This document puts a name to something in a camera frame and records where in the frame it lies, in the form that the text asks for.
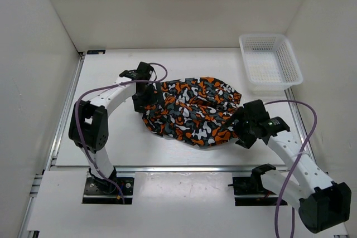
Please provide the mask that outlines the camouflage orange black shorts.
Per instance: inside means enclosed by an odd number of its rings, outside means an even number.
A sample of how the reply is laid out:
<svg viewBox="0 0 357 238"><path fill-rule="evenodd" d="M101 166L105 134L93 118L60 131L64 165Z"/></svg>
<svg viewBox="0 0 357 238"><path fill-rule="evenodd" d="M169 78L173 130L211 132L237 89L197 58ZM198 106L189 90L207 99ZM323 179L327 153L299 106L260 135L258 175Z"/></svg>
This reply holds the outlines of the camouflage orange black shorts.
<svg viewBox="0 0 357 238"><path fill-rule="evenodd" d="M157 83L157 102L142 114L152 133L207 149L236 139L229 119L238 110L241 93L214 77L185 78Z"/></svg>

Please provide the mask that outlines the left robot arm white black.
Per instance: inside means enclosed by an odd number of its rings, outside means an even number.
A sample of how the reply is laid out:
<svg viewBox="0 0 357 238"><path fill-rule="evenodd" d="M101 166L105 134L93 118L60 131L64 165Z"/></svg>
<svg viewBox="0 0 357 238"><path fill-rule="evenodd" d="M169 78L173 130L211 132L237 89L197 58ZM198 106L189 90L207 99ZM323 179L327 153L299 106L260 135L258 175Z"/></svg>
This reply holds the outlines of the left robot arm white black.
<svg viewBox="0 0 357 238"><path fill-rule="evenodd" d="M95 186L105 194L122 194L117 171L111 164L105 145L109 138L108 119L112 112L131 98L134 111L143 113L155 103L155 63L140 62L134 70L124 70L112 85L91 89L79 96L73 107L69 139L86 156Z"/></svg>

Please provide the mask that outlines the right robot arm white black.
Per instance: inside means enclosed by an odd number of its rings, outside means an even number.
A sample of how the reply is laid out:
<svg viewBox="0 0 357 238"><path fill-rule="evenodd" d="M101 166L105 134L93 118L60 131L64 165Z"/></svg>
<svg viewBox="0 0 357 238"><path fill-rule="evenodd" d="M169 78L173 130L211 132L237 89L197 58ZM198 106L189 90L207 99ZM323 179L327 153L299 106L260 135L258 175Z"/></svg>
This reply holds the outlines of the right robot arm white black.
<svg viewBox="0 0 357 238"><path fill-rule="evenodd" d="M304 226L316 234L346 222L350 218L351 189L345 182L336 183L295 141L288 124L280 117L270 117L262 100L245 103L232 116L237 144L250 148L262 140L289 169L287 175L275 166L263 164L252 169L250 177L233 179L239 195L277 194L297 210Z"/></svg>

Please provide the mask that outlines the white perforated plastic basket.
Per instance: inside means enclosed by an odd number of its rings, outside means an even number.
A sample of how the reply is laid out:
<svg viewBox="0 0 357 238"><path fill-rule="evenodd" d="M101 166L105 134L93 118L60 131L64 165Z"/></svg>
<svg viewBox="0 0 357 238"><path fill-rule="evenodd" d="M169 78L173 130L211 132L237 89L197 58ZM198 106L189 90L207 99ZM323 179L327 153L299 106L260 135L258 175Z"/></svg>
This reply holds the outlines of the white perforated plastic basket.
<svg viewBox="0 0 357 238"><path fill-rule="evenodd" d="M285 35L243 34L239 37L239 46L252 92L272 94L302 84L300 67Z"/></svg>

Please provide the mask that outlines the blue label sticker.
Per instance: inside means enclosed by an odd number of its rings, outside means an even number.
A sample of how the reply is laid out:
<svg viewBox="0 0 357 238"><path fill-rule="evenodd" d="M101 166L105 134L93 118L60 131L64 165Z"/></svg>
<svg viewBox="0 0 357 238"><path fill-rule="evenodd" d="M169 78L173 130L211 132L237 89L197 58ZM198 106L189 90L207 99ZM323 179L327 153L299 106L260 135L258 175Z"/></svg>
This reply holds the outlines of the blue label sticker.
<svg viewBox="0 0 357 238"><path fill-rule="evenodd" d="M87 55L103 55L105 54L106 50L87 50Z"/></svg>

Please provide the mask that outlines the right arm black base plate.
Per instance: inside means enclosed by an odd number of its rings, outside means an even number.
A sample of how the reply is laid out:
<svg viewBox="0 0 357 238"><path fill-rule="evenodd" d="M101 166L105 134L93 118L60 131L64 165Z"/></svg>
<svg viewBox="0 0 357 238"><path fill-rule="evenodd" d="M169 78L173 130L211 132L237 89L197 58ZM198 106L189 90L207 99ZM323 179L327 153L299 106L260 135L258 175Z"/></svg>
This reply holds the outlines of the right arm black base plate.
<svg viewBox="0 0 357 238"><path fill-rule="evenodd" d="M278 196L266 189L258 190L251 185L250 177L233 177L229 187L233 188L236 207L275 206Z"/></svg>

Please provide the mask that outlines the aluminium frame rail front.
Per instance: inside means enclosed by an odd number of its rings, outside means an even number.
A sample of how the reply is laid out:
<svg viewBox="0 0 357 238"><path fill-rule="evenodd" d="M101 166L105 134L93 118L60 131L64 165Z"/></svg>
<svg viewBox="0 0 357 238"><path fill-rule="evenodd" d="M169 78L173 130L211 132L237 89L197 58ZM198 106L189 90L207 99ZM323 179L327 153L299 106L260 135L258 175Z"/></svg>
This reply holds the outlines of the aluminium frame rail front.
<svg viewBox="0 0 357 238"><path fill-rule="evenodd" d="M249 166L116 166L117 172L248 172L256 165Z"/></svg>

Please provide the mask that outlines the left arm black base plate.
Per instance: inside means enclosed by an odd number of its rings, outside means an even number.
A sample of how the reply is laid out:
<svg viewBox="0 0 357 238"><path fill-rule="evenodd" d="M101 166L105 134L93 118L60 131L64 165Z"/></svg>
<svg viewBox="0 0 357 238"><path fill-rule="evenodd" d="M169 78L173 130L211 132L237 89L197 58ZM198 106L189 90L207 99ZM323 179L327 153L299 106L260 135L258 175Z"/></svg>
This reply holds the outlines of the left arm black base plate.
<svg viewBox="0 0 357 238"><path fill-rule="evenodd" d="M104 181L109 188L104 191L104 186L95 183L95 179L87 174L82 203L83 204L100 204L100 205L131 205L133 201L134 177L117 177L117 185L122 190L124 198L119 194L118 189Z"/></svg>

